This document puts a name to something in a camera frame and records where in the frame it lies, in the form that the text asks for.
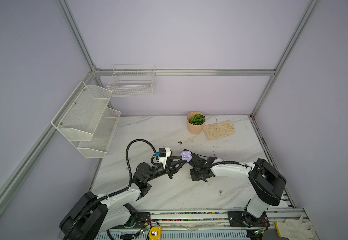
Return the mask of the purple earbud charging case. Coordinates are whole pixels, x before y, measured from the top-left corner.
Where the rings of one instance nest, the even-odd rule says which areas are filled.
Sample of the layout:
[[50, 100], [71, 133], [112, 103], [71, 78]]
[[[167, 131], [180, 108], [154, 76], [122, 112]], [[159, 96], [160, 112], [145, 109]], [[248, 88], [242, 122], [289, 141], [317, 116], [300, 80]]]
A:
[[181, 159], [183, 161], [190, 162], [192, 160], [192, 152], [191, 151], [183, 151], [181, 153]]

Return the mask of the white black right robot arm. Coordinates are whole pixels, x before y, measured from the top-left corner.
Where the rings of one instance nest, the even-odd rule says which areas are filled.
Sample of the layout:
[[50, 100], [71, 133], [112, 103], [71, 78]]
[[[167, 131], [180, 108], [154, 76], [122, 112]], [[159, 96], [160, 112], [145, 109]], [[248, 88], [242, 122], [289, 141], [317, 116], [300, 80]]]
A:
[[278, 206], [287, 180], [267, 160], [257, 159], [254, 163], [225, 161], [217, 157], [204, 159], [203, 156], [184, 150], [181, 159], [191, 165], [193, 181], [206, 181], [212, 177], [228, 177], [247, 181], [255, 190], [242, 214], [244, 220], [256, 221], [262, 217], [269, 206]]

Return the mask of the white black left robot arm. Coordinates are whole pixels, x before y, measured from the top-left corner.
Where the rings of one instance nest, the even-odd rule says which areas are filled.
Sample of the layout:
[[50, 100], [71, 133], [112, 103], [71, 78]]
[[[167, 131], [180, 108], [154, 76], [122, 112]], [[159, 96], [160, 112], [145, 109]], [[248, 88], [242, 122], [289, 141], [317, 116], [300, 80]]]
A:
[[[129, 151], [137, 142], [148, 144], [154, 153], [150, 163], [140, 163], [136, 171], [132, 172]], [[172, 156], [169, 148], [156, 150], [144, 139], [131, 141], [126, 148], [125, 157], [129, 172], [127, 186], [111, 193], [85, 193], [60, 223], [65, 240], [93, 240], [100, 232], [125, 225], [138, 213], [131, 202], [147, 195], [152, 188], [151, 180], [164, 175], [172, 179], [192, 159], [189, 151], [184, 151], [179, 157]]]

